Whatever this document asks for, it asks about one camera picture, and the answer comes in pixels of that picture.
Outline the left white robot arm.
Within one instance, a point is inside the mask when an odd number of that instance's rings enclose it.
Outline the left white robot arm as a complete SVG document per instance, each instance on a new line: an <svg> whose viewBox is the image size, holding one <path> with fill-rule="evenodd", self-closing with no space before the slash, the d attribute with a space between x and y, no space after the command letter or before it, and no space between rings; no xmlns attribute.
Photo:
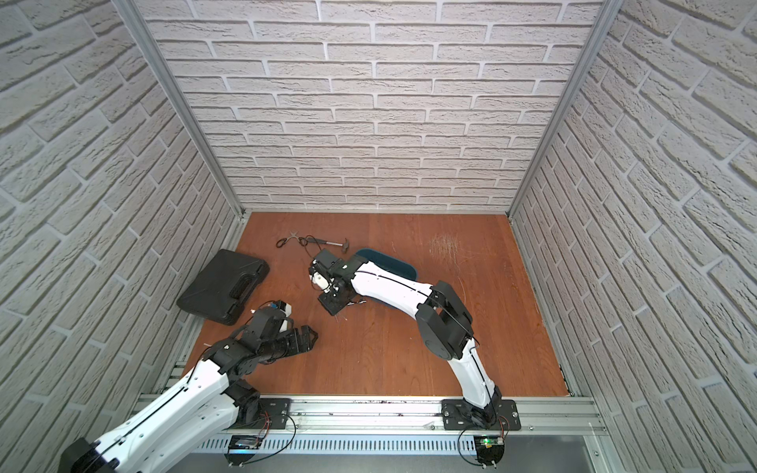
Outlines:
<svg viewBox="0 0 757 473"><path fill-rule="evenodd" d="M268 434L286 418L281 400L264 402L246 380L260 365L306 354L319 335L268 305L215 342L181 380L131 419L94 441L71 443L61 472L166 472L203 441L238 425Z"/></svg>

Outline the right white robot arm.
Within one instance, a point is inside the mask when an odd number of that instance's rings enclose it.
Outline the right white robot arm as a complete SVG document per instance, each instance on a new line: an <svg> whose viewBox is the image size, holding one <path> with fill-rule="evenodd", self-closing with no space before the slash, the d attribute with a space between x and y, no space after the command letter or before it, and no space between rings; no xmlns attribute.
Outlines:
<svg viewBox="0 0 757 473"><path fill-rule="evenodd" d="M315 256L309 274L323 291L319 302L330 315L361 297L412 317L426 348L449 363L470 417L481 425L494 422L501 394L478 355L472 316L451 285L412 281L363 256L343 260L329 250Z"/></svg>

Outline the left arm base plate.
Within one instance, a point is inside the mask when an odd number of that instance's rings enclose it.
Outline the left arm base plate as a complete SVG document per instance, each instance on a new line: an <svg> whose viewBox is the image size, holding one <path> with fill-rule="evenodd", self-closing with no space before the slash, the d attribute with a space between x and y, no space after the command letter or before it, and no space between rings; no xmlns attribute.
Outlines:
<svg viewBox="0 0 757 473"><path fill-rule="evenodd" d="M291 398L264 397L250 400L239 408L236 422L231 429L260 430L266 421L270 422L270 429L284 430L289 422Z"/></svg>

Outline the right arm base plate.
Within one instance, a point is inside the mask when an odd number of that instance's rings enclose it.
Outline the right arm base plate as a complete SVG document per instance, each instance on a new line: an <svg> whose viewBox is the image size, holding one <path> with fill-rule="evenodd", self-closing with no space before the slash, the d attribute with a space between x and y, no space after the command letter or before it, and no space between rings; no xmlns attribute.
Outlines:
<svg viewBox="0 0 757 473"><path fill-rule="evenodd" d="M477 408L462 398L443 399L441 414L446 431L486 430L520 431L520 413L512 399L497 399Z"/></svg>

